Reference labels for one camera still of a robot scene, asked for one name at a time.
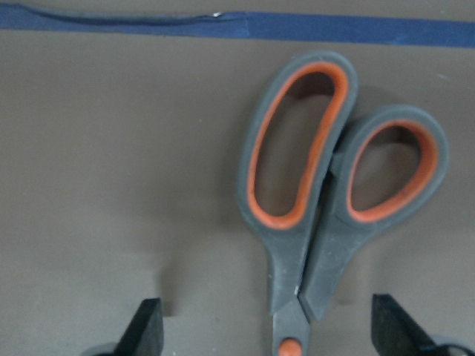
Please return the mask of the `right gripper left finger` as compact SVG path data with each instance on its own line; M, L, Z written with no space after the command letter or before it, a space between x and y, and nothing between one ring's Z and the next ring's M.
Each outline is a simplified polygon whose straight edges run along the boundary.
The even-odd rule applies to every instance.
M160 298L145 299L131 319L113 355L156 355L163 351L163 310Z

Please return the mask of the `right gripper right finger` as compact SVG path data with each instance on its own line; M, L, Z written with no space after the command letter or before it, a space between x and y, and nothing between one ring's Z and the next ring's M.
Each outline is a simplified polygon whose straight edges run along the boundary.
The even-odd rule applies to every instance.
M450 355L389 294L372 297L371 340L382 356Z

